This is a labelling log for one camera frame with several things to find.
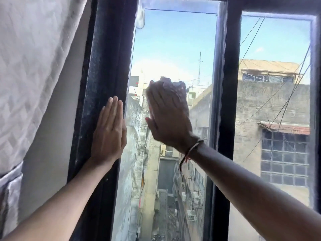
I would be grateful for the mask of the person's right forearm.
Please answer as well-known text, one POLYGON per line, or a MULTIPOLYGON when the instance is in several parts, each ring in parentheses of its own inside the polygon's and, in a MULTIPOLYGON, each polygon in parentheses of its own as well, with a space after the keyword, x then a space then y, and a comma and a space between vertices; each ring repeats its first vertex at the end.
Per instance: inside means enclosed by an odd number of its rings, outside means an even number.
POLYGON ((187 157, 266 241, 321 241, 321 215, 201 143, 187 157))

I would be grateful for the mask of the person's left forearm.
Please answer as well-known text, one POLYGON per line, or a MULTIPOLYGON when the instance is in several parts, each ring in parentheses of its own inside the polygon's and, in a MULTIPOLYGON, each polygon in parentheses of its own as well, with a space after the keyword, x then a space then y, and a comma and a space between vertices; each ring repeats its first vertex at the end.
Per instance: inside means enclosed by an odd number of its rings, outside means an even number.
POLYGON ((1 241, 69 241, 88 200, 115 161, 90 158, 69 183, 1 241))

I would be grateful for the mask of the rusty metal awning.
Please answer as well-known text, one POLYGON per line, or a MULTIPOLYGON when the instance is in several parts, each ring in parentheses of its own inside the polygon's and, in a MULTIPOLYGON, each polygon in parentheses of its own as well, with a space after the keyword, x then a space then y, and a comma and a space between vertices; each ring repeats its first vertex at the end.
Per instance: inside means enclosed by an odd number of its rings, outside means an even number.
POLYGON ((269 130, 271 132, 281 132, 288 134, 310 135, 309 125, 298 124, 279 124, 275 122, 260 121, 257 123, 262 129, 269 130))

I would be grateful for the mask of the thin rooftop antenna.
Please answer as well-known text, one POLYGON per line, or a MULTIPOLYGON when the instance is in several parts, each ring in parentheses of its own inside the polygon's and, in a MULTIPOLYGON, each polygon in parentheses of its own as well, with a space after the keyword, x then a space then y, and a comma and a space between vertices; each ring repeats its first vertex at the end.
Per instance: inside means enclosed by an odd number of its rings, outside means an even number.
POLYGON ((197 85, 200 85, 200 71, 201 71, 201 63, 203 62, 201 57, 201 51, 199 52, 199 59, 198 59, 198 76, 197 76, 197 85))

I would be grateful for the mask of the white textured curtain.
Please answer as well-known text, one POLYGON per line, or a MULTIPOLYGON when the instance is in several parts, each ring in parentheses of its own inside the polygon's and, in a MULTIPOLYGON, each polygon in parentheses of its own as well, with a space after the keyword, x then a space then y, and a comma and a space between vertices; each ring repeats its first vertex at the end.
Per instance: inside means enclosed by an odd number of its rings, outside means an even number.
POLYGON ((26 155, 88 0, 0 0, 0 175, 26 155))

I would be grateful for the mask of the narrow glass window pane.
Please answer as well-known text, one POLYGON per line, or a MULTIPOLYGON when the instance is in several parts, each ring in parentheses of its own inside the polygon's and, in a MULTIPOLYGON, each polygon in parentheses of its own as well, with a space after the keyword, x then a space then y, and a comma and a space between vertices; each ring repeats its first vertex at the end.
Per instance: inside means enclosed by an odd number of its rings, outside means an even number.
POLYGON ((147 127, 146 89, 151 80, 183 81, 188 108, 212 81, 218 3, 203 0, 139 0, 127 95, 146 106, 142 230, 138 241, 185 241, 178 190, 184 154, 155 140, 147 127), (199 52, 200 85, 197 85, 199 52))

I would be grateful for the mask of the grid-paned building window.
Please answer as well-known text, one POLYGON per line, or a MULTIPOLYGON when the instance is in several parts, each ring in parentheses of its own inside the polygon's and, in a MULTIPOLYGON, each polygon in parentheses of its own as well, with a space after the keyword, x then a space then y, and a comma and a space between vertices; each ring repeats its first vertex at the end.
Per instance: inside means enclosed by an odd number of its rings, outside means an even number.
POLYGON ((308 186, 309 135, 262 129, 260 176, 269 183, 308 186))

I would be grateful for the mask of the wide glass window pane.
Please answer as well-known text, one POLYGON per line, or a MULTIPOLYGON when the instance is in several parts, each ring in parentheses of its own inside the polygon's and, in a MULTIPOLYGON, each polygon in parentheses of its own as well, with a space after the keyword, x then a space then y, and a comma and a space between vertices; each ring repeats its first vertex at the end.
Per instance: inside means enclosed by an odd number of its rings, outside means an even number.
MULTIPOLYGON (((312 21, 307 19, 256 17, 253 13, 244 12, 241 19, 239 65, 244 59, 293 62, 297 64, 303 62, 303 65, 309 65, 309 69, 303 77, 304 82, 302 84, 310 85, 311 24, 312 21)), ((309 180, 308 186, 311 191, 311 207, 313 207, 313 168, 315 160, 310 152, 310 145, 311 140, 309 142, 309 157, 312 159, 312 163, 308 170, 308 173, 311 174, 311 180, 309 180)))

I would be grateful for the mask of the beige concrete building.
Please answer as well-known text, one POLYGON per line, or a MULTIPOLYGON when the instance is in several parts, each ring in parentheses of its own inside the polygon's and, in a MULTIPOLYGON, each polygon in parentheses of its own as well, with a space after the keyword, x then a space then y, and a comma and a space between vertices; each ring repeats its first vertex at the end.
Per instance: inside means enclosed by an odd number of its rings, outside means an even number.
MULTIPOLYGON (((309 65, 244 59, 238 72, 238 91, 235 119, 233 161, 260 176, 262 128, 260 121, 279 124, 310 126, 310 85, 302 84, 309 65)), ((209 145, 210 102, 213 86, 210 85, 194 99, 190 107, 190 120, 193 132, 209 145)), ((308 185, 311 174, 308 173, 308 185)), ((179 204, 182 231, 185 241, 203 241, 205 187, 207 175, 194 162, 189 160, 179 173, 179 204), (182 202, 180 192, 186 193, 182 202), (187 221, 187 210, 194 210, 196 221, 187 221)), ((309 186, 273 184, 290 194, 306 206, 311 207, 309 186)), ((265 241, 243 216, 231 205, 228 241, 265 241)))

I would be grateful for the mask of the white fabric with grey edge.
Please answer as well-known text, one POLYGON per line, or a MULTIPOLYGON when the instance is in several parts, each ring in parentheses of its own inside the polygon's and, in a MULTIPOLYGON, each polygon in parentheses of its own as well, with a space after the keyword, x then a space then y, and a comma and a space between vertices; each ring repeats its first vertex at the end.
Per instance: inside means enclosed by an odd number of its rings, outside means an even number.
POLYGON ((0 175, 0 239, 18 225, 19 199, 23 161, 4 175, 0 175))

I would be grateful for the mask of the black window frame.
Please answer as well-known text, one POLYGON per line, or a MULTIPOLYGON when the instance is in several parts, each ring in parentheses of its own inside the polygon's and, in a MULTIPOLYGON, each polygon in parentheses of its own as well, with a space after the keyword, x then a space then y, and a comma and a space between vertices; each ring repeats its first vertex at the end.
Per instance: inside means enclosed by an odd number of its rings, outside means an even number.
MULTIPOLYGON (((241 19, 256 17, 311 20, 310 112, 313 207, 321 213, 321 0, 203 0, 218 3, 209 146, 233 161, 241 19)), ((90 155, 99 111, 114 95, 126 107, 134 29, 139 0, 93 0, 71 147, 68 181, 90 155)), ((70 241, 110 241, 120 160, 98 184, 70 241)), ((228 241, 231 203, 207 175, 203 241, 228 241)))

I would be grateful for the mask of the person's right hand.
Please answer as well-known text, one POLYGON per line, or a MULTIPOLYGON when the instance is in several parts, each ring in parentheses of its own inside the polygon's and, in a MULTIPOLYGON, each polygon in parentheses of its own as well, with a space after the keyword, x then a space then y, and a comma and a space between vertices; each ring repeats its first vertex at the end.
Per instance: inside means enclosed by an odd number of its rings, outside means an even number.
POLYGON ((155 140, 175 148, 182 154, 189 154, 203 141, 192 132, 189 117, 175 107, 173 99, 163 89, 163 83, 150 81, 146 98, 152 118, 158 127, 155 140))

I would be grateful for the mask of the person's left hand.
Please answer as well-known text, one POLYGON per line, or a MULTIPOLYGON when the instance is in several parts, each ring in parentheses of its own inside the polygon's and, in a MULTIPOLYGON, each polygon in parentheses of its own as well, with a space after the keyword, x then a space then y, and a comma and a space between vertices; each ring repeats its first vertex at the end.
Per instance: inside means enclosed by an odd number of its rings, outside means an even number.
POLYGON ((125 123, 123 102, 117 96, 110 97, 100 111, 93 134, 92 161, 113 164, 121 157, 122 123, 125 123))

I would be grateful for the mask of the white cleaning cloth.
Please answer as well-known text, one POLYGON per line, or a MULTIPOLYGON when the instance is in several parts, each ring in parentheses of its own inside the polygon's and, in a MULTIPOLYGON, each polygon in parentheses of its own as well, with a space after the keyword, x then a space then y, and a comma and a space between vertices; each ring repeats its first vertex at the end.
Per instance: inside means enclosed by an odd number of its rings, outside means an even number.
POLYGON ((189 117, 189 107, 187 103, 187 88, 183 81, 172 82, 168 77, 160 77, 160 81, 163 83, 163 89, 169 94, 173 100, 176 108, 182 110, 182 112, 189 117))

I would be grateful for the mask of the grey weathered building wall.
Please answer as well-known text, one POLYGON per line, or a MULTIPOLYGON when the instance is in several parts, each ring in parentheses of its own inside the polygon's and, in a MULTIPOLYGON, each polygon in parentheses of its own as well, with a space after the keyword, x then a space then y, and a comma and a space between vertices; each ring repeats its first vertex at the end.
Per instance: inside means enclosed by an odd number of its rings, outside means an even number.
POLYGON ((146 106, 127 95, 125 121, 127 144, 120 159, 113 231, 110 241, 138 241, 142 230, 144 202, 144 157, 147 129, 146 106))

